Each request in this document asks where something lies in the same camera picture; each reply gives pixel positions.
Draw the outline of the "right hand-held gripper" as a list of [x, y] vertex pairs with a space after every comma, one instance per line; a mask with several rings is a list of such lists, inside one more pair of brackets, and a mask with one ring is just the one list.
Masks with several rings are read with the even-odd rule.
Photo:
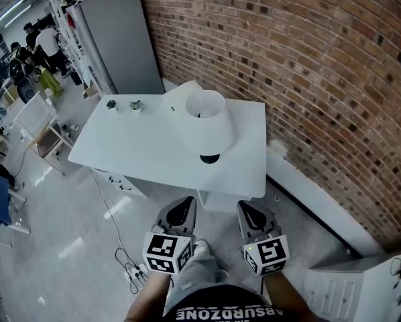
[[237, 214], [245, 241], [242, 256], [249, 268], [256, 276], [281, 271], [290, 252], [275, 214], [257, 202], [246, 200], [238, 201]]

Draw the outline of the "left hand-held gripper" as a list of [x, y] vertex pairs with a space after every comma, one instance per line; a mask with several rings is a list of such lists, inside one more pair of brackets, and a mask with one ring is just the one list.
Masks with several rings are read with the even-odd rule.
[[158, 214], [156, 224], [146, 233], [142, 256], [149, 271], [180, 274], [193, 256], [197, 202], [179, 198]]

